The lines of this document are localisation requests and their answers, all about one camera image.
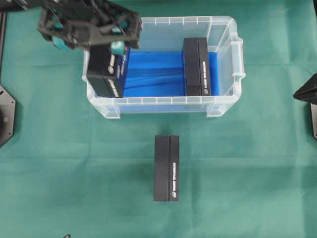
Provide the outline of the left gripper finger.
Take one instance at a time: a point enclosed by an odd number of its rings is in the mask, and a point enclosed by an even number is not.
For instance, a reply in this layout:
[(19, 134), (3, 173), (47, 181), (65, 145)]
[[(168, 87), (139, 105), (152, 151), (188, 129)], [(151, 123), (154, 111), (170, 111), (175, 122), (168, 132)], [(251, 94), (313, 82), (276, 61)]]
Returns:
[(111, 53), (114, 55), (125, 54), (125, 43), (123, 41), (114, 41), (110, 44)]
[(64, 40), (61, 38), (52, 37), (52, 43), (59, 50), (67, 50), (67, 45), (65, 44)]

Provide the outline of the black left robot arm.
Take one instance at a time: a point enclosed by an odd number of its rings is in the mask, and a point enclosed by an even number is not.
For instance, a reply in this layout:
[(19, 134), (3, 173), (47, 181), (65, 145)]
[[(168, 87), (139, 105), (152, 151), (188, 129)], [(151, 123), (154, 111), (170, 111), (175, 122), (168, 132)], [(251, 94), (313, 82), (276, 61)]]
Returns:
[(59, 49), (89, 51), (109, 45), (121, 55), (140, 45), (142, 20), (135, 11), (108, 0), (2, 0), (1, 13), (40, 7), (37, 30)]

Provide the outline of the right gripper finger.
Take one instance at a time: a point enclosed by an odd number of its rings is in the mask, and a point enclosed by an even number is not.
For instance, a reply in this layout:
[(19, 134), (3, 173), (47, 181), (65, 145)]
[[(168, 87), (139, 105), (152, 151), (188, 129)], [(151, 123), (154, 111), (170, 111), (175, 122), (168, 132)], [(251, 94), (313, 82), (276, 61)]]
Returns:
[(316, 102), (317, 101), (317, 75), (314, 74), (301, 88), (299, 88), (294, 94), (293, 98), (305, 101)]

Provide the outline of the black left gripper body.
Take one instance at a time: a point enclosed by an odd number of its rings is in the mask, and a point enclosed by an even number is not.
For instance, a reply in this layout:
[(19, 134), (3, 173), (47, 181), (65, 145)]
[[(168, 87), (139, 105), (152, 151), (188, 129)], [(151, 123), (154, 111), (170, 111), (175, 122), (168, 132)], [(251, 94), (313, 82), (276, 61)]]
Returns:
[(137, 49), (142, 20), (137, 12), (108, 0), (45, 0), (38, 31), (47, 41), (59, 38), (71, 49), (112, 42)]

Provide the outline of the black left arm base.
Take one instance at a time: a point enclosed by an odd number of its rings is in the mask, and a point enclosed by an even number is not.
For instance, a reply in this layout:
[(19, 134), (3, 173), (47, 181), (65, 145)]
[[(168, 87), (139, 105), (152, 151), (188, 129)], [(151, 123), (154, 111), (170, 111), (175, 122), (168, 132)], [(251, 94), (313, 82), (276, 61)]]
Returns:
[(13, 136), (15, 107), (15, 99), (0, 86), (0, 146)]

